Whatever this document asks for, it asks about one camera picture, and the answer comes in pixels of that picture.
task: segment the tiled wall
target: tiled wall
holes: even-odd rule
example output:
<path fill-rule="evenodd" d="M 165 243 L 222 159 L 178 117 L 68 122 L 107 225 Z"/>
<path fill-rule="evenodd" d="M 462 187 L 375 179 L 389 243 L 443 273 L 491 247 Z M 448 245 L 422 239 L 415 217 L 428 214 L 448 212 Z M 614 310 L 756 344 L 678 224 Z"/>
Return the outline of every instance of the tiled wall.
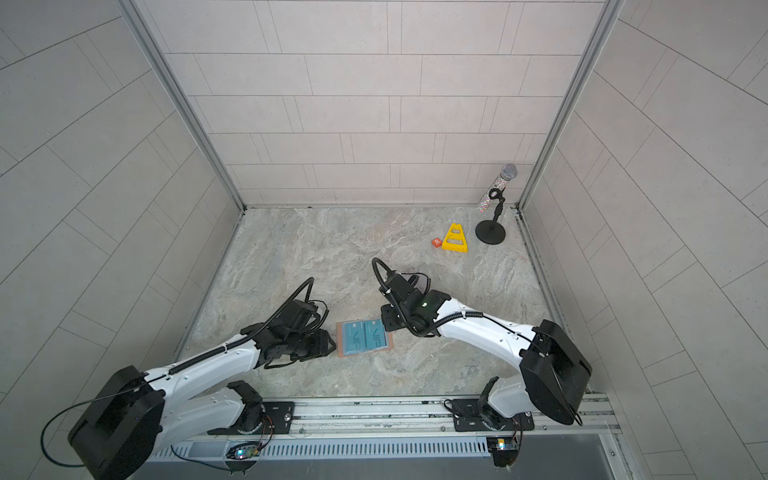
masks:
<path fill-rule="evenodd" d="M 42 426 L 169 360 L 237 215 L 111 0 L 0 2 L 0 478 L 83 475 Z"/>
<path fill-rule="evenodd" d="M 767 31 L 627 0 L 525 209 L 646 478 L 768 474 Z"/>
<path fill-rule="evenodd" d="M 251 205 L 517 201 L 603 7 L 137 5 Z"/>

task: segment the white wall tile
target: white wall tile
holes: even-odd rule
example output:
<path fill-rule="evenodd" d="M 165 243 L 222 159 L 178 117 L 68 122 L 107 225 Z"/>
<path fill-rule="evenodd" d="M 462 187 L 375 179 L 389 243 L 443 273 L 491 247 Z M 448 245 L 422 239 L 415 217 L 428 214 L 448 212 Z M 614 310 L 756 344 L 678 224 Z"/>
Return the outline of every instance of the white wall tile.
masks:
<path fill-rule="evenodd" d="M 608 161 L 589 194 L 640 276 L 648 275 L 683 246 L 616 160 Z"/>
<path fill-rule="evenodd" d="M 520 95 L 564 95 L 580 59 L 578 55 L 533 55 L 525 72 Z"/>
<path fill-rule="evenodd" d="M 48 142 L 72 170 L 95 187 L 163 115 L 140 81 L 135 81 Z"/>
<path fill-rule="evenodd" d="M 624 22 L 616 22 L 594 69 L 623 96 L 634 100 L 667 47 Z"/>
<path fill-rule="evenodd" d="M 764 441 L 768 415 L 752 399 L 768 395 L 762 381 L 768 369 L 765 345 L 700 264 L 656 290 L 654 298 L 741 440 Z M 732 357 L 734 351 L 744 354 Z"/>
<path fill-rule="evenodd" d="M 120 242 L 172 173 L 142 141 L 78 205 L 78 210 Z"/>
<path fill-rule="evenodd" d="M 650 292 L 653 293 L 658 290 L 660 286 L 672 280 L 679 273 L 682 273 L 686 268 L 696 262 L 696 257 L 694 257 L 690 250 L 688 250 L 688 247 L 683 247 L 646 275 L 643 278 L 643 281 Z"/>
<path fill-rule="evenodd" d="M 387 53 L 402 53 L 402 2 L 386 4 Z"/>
<path fill-rule="evenodd" d="M 523 14 L 523 3 L 509 3 L 507 18 L 504 21 L 504 32 L 502 39 L 498 43 L 499 55 L 510 55 L 512 47 L 515 46 L 515 39 L 518 36 L 518 27 L 520 26 L 520 17 Z"/>
<path fill-rule="evenodd" d="M 386 188 L 389 165 L 315 165 L 319 188 Z"/>
<path fill-rule="evenodd" d="M 568 281 L 565 279 L 560 262 L 554 262 L 548 271 L 548 275 L 555 291 L 555 297 L 563 312 L 569 335 L 576 347 L 581 351 L 581 354 L 584 355 L 584 358 L 588 362 L 595 361 L 600 356 L 600 353 L 598 353 L 597 348 L 594 346 L 594 341 L 584 321 L 584 316 L 581 314 L 576 298 L 571 292 Z"/>
<path fill-rule="evenodd" d="M 157 202 L 152 202 L 150 206 L 147 207 L 147 213 L 154 217 L 154 219 L 157 220 L 157 222 L 162 225 L 172 237 L 179 234 L 179 226 L 170 219 L 168 214 L 160 208 L 160 205 L 158 205 Z"/>
<path fill-rule="evenodd" d="M 558 255 L 563 273 L 568 279 L 584 321 L 592 319 L 608 305 L 608 302 L 568 225 L 563 227 L 563 231 L 552 241 L 552 247 Z"/>
<path fill-rule="evenodd" d="M 695 371 L 696 366 L 690 361 L 690 357 L 684 351 L 676 353 L 671 357 L 656 362 L 643 369 L 645 378 L 648 379 L 650 386 L 668 382 L 679 376 L 687 375 L 688 373 Z"/>
<path fill-rule="evenodd" d="M 214 95 L 310 95 L 303 55 L 197 54 Z"/>
<path fill-rule="evenodd" d="M 692 61 L 675 61 L 644 112 L 738 198 L 768 178 L 768 105 Z"/>
<path fill-rule="evenodd" d="M 270 8 L 283 53 L 387 53 L 385 2 L 270 2 Z"/>
<path fill-rule="evenodd" d="M 413 202 L 415 204 L 476 204 L 482 199 L 484 193 L 484 188 L 415 188 Z"/>
<path fill-rule="evenodd" d="M 306 66 L 315 95 L 419 94 L 417 55 L 307 55 Z"/>
<path fill-rule="evenodd" d="M 682 450 L 648 453 L 644 457 L 650 472 L 654 475 L 692 475 L 694 473 Z"/>
<path fill-rule="evenodd" d="M 21 50 L 13 44 L 10 38 L 0 31 L 0 58 L 5 64 L 11 64 L 24 58 Z"/>
<path fill-rule="evenodd" d="M 467 175 L 469 165 L 403 164 L 400 166 L 400 187 L 459 188 L 466 185 Z"/>
<path fill-rule="evenodd" d="M 150 214 L 142 215 L 73 310 L 117 331 L 173 239 Z"/>
<path fill-rule="evenodd" d="M 161 279 L 156 273 L 152 276 L 152 280 L 149 281 L 148 285 L 171 303 L 176 302 L 176 299 L 179 297 L 179 293 L 176 289 L 168 285 L 168 282 Z"/>
<path fill-rule="evenodd" d="M 110 68 L 107 61 L 104 60 L 104 57 L 101 56 L 101 53 L 94 45 L 94 42 L 92 42 L 88 37 L 87 32 L 81 33 L 77 37 L 74 37 L 72 40 L 74 40 L 74 43 L 78 44 L 80 50 L 83 52 L 91 65 L 93 65 L 93 68 L 96 69 L 99 76 L 102 80 L 104 80 L 104 83 L 107 84 L 112 93 L 117 93 L 121 88 L 123 88 L 123 84 L 120 83 L 118 77 L 115 76 L 114 72 L 112 71 L 112 68 Z M 2 34 L 0 34 L 0 45 L 2 45 Z"/>
<path fill-rule="evenodd" d="M 240 212 L 232 201 L 228 201 L 225 207 L 190 272 L 190 279 L 198 285 L 207 286 L 213 280 L 218 267 L 217 262 L 224 248 L 227 247 L 234 225 L 240 217 Z"/>
<path fill-rule="evenodd" d="M 262 134 L 273 164 L 343 164 L 338 134 Z"/>
<path fill-rule="evenodd" d="M 545 134 L 552 126 L 561 102 L 560 97 L 499 98 L 491 132 Z"/>
<path fill-rule="evenodd" d="M 174 105 L 173 101 L 168 96 L 165 87 L 160 83 L 160 79 L 154 73 L 154 70 L 141 75 L 140 79 L 141 83 L 143 83 L 147 91 L 149 91 L 149 95 L 152 96 L 154 103 L 160 108 L 163 117 L 168 117 L 176 111 L 176 105 Z"/>
<path fill-rule="evenodd" d="M 768 4 L 713 0 L 653 2 L 639 29 L 723 78 L 733 73 L 766 31 Z"/>
<path fill-rule="evenodd" d="M 654 129 L 641 111 L 594 72 L 581 92 L 576 112 L 622 167 Z"/>
<path fill-rule="evenodd" d="M 0 177 L 0 278 L 16 268 L 89 190 L 47 147 Z"/>
<path fill-rule="evenodd" d="M 404 2 L 402 52 L 495 55 L 505 3 Z"/>
<path fill-rule="evenodd" d="M 571 225 L 579 247 L 585 248 L 605 225 L 605 220 L 568 165 L 563 166 L 552 186 L 552 195 Z"/>
<path fill-rule="evenodd" d="M 74 41 L 3 68 L 0 147 L 21 160 L 109 95 Z"/>
<path fill-rule="evenodd" d="M 482 120 L 480 120 L 480 130 L 478 131 L 479 133 L 491 133 L 491 126 L 493 125 L 493 117 L 496 115 L 497 105 L 498 97 L 485 98 L 485 108 L 482 111 Z"/>
<path fill-rule="evenodd" d="M 150 69 L 149 62 L 122 18 L 88 31 L 88 37 L 123 85 Z"/>
<path fill-rule="evenodd" d="M 41 458 L 36 450 L 40 449 L 43 426 L 72 404 L 103 353 L 104 347 L 62 329 L 56 329 L 45 343 L 0 403 L 4 430 L 0 438 L 0 463 L 9 478 L 29 476 Z M 35 415 L 22 414 L 30 411 Z"/>
<path fill-rule="evenodd" d="M 301 165 L 233 165 L 243 188 L 308 188 Z"/>
<path fill-rule="evenodd" d="M 522 139 L 520 134 L 447 134 L 442 161 L 446 164 L 513 162 Z"/>
<path fill-rule="evenodd" d="M 292 131 L 282 97 L 219 96 L 196 97 L 196 99 L 214 133 L 247 134 L 257 131 L 290 133 Z"/>
<path fill-rule="evenodd" d="M 8 0 L 0 7 L 0 28 L 31 55 L 118 16 L 114 4 L 99 0 Z"/>
<path fill-rule="evenodd" d="M 649 366 L 683 350 L 615 237 L 598 250 L 589 265 L 640 366 Z"/>
<path fill-rule="evenodd" d="M 264 163 L 250 134 L 211 134 L 208 137 L 225 165 Z"/>
<path fill-rule="evenodd" d="M 208 161 L 195 151 L 160 190 L 155 202 L 181 228 L 214 176 Z"/>
<path fill-rule="evenodd" d="M 352 134 L 356 164 L 432 163 L 434 134 Z"/>
<path fill-rule="evenodd" d="M 169 53 L 165 59 L 181 89 L 187 95 L 211 95 L 208 82 L 203 76 L 195 55 L 191 53 Z"/>
<path fill-rule="evenodd" d="M 513 55 L 581 55 L 602 5 L 526 3 Z"/>
<path fill-rule="evenodd" d="M 529 61 L 526 55 L 424 55 L 421 94 L 517 95 Z"/>
<path fill-rule="evenodd" d="M 266 53 L 252 2 L 146 0 L 171 53 Z"/>
<path fill-rule="evenodd" d="M 477 133 L 485 108 L 483 97 L 403 97 L 404 132 Z"/>
<path fill-rule="evenodd" d="M 262 189 L 259 190 L 259 195 L 264 205 L 306 206 L 311 204 L 334 204 L 336 202 L 333 196 L 333 189 L 330 188 Z"/>
<path fill-rule="evenodd" d="M 334 188 L 336 204 L 412 204 L 412 188 Z"/>
<path fill-rule="evenodd" d="M 764 343 L 768 343 L 768 263 L 723 288 L 723 292 Z"/>
<path fill-rule="evenodd" d="M 0 284 L 0 390 L 10 390 L 107 258 L 60 223 Z"/>
<path fill-rule="evenodd" d="M 269 2 L 254 2 L 253 7 L 259 16 L 259 26 L 264 34 L 266 49 L 269 53 L 280 53 L 283 51 L 280 47 L 280 38 L 277 36 L 275 22 L 272 19 L 272 9 Z"/>
<path fill-rule="evenodd" d="M 147 356 L 139 365 L 140 371 L 170 363 L 171 357 L 181 342 L 184 330 L 189 326 L 192 316 L 200 306 L 203 295 L 203 290 L 195 285 L 195 282 L 187 280 L 179 294 L 179 300 L 170 310 Z"/>
<path fill-rule="evenodd" d="M 621 328 L 612 322 L 594 334 L 611 383 L 643 453 L 678 450 L 675 435 L 637 364 Z"/>
<path fill-rule="evenodd" d="M 661 130 L 627 172 L 718 285 L 768 260 L 768 227 Z"/>
<path fill-rule="evenodd" d="M 64 221 L 96 247 L 101 248 L 107 255 L 111 255 L 112 252 L 114 252 L 114 249 L 118 248 L 118 242 L 114 241 L 114 239 L 107 235 L 98 227 L 98 225 L 91 222 L 77 208 L 73 209 L 73 211 L 66 216 Z"/>
<path fill-rule="evenodd" d="M 738 88 L 745 88 L 765 68 L 766 63 L 768 63 L 768 35 L 763 35 L 763 38 L 728 77 L 728 81 Z"/>
<path fill-rule="evenodd" d="M 662 383 L 654 393 L 697 478 L 738 475 L 760 480 L 762 475 L 701 375 L 691 373 Z M 713 435 L 719 439 L 716 445 L 709 442 Z"/>
<path fill-rule="evenodd" d="M 616 320 L 614 311 L 609 306 L 603 308 L 597 315 L 593 316 L 587 321 L 587 328 L 589 333 L 594 335 L 599 332 L 604 326 Z"/>
<path fill-rule="evenodd" d="M 84 339 L 90 340 L 103 347 L 109 346 L 115 334 L 115 332 L 107 327 L 101 326 L 74 311 L 71 311 L 64 317 L 59 328 L 67 330 L 69 333 L 74 333 L 77 336 L 81 336 Z"/>
<path fill-rule="evenodd" d="M 587 124 L 573 112 L 558 140 L 558 150 L 578 179 L 584 182 L 604 147 Z"/>
<path fill-rule="evenodd" d="M 192 210 L 189 219 L 181 227 L 181 231 L 176 235 L 160 266 L 157 267 L 157 275 L 168 285 L 181 291 L 213 229 L 213 224 L 208 221 L 200 208 Z"/>
<path fill-rule="evenodd" d="M 387 97 L 296 97 L 306 132 L 388 132 Z"/>

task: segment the wire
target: wire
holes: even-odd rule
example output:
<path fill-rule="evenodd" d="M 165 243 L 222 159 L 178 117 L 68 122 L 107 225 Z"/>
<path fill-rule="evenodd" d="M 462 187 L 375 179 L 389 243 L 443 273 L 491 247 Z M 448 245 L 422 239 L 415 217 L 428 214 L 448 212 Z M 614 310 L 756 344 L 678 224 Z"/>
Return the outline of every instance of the wire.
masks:
<path fill-rule="evenodd" d="M 221 470 L 222 472 L 229 472 L 230 474 L 234 473 L 234 470 L 232 470 L 232 469 L 230 469 L 230 468 L 222 468 L 222 467 L 217 467 L 217 466 L 215 466 L 215 465 L 211 465 L 210 463 L 201 462 L 200 460 L 193 460 L 192 458 L 186 458 L 186 457 L 182 457 L 181 455 L 179 455 L 178 453 L 176 453 L 176 450 L 174 450 L 174 446 L 173 446 L 173 445 L 171 445 L 171 446 L 170 446 L 170 451 L 171 451 L 171 452 L 172 452 L 174 455 L 176 455 L 178 458 L 181 458 L 182 460 L 186 460 L 187 462 L 199 463 L 199 464 L 201 464 L 201 465 L 205 465 L 205 466 L 207 466 L 207 467 L 215 468 L 216 470 Z"/>
<path fill-rule="evenodd" d="M 71 407 L 67 407 L 66 409 L 63 409 L 63 410 L 61 410 L 59 413 L 57 413 L 56 415 L 54 415 L 54 416 L 53 416 L 53 417 L 52 417 L 50 420 L 48 420 L 48 423 L 46 423 L 46 424 L 45 424 L 45 426 L 43 427 L 42 431 L 40 431 L 40 449 L 43 451 L 43 455 L 44 455 L 44 456 L 45 456 L 45 458 L 47 458 L 47 459 L 48 459 L 48 460 L 49 460 L 51 463 L 53 463 L 53 464 L 55 464 L 55 465 L 58 465 L 58 466 L 60 466 L 60 467 L 66 467 L 66 468 L 80 468 L 80 467 L 85 467 L 85 465 L 84 465 L 84 464 L 80 464 L 80 465 L 73 465 L 73 464 L 70 464 L 70 463 L 61 463 L 61 462 L 59 462 L 58 460 L 54 460 L 54 459 L 53 459 L 53 458 L 52 458 L 52 457 L 51 457 L 51 456 L 48 454 L 48 451 L 45 449 L 45 430 L 47 430 L 47 429 L 48 429 L 48 427 L 50 426 L 50 424 L 52 424 L 52 423 L 53 423 L 53 421 L 54 421 L 54 420 L 56 420 L 58 417 L 60 417 L 61 415 L 64 415 L 66 412 L 69 412 L 69 411 L 70 411 L 70 410 L 72 410 L 73 408 L 79 407 L 79 406 L 81 406 L 81 405 L 85 405 L 85 404 L 87 404 L 87 403 L 98 402 L 99 400 L 106 400 L 106 399 L 111 399 L 112 397 L 116 397 L 116 396 L 118 396 L 118 395 L 122 395 L 123 393 L 134 392 L 135 390 L 137 390 L 137 389 L 140 389 L 141 387 L 143 387 L 143 386 L 145 386 L 145 385 L 149 385 L 149 384 L 150 384 L 150 383 L 152 383 L 152 382 L 155 382 L 155 381 L 157 381 L 157 380 L 159 380 L 159 379 L 164 379 L 164 378 L 165 378 L 165 375 L 162 375 L 162 376 L 158 376 L 157 378 L 154 378 L 154 379 L 152 379 L 152 380 L 144 381 L 144 382 L 140 383 L 138 386 L 133 386 L 133 387 L 131 387 L 131 388 L 129 388 L 129 389 L 121 390 L 120 392 L 117 392 L 117 393 L 113 393 L 113 394 L 111 394 L 111 395 L 106 395 L 106 396 L 102 396 L 102 397 L 97 397 L 97 398 L 95 398 L 95 399 L 86 400 L 86 401 L 84 401 L 84 402 L 75 403 L 73 406 L 71 406 Z"/>

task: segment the yellow triangular block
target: yellow triangular block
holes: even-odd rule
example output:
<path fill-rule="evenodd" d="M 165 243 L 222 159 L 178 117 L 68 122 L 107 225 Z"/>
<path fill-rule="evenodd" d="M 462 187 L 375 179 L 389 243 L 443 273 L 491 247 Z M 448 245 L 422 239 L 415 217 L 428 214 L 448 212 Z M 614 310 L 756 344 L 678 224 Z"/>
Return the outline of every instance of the yellow triangular block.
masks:
<path fill-rule="evenodd" d="M 459 240 L 462 243 L 459 245 L 458 243 L 450 243 L 448 240 Z M 448 233 L 445 234 L 445 239 L 442 241 L 442 249 L 467 253 L 467 239 L 464 238 L 464 230 L 462 230 L 460 223 L 451 223 L 451 228 L 448 229 Z"/>

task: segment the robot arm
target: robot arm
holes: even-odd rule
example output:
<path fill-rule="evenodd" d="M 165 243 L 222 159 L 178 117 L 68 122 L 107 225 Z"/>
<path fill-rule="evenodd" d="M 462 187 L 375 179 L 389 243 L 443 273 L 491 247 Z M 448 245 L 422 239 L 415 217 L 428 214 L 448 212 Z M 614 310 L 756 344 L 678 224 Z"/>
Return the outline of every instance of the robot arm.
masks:
<path fill-rule="evenodd" d="M 415 286 L 418 274 L 406 279 L 378 258 L 372 265 L 379 292 L 389 302 L 382 306 L 388 331 L 407 328 L 417 336 L 459 339 L 520 370 L 522 379 L 493 379 L 486 386 L 478 401 L 486 425 L 500 429 L 505 419 L 532 409 L 565 425 L 581 423 L 578 406 L 592 368 L 558 325 L 548 320 L 540 326 L 509 322 L 430 290 L 429 282 L 422 292 Z"/>

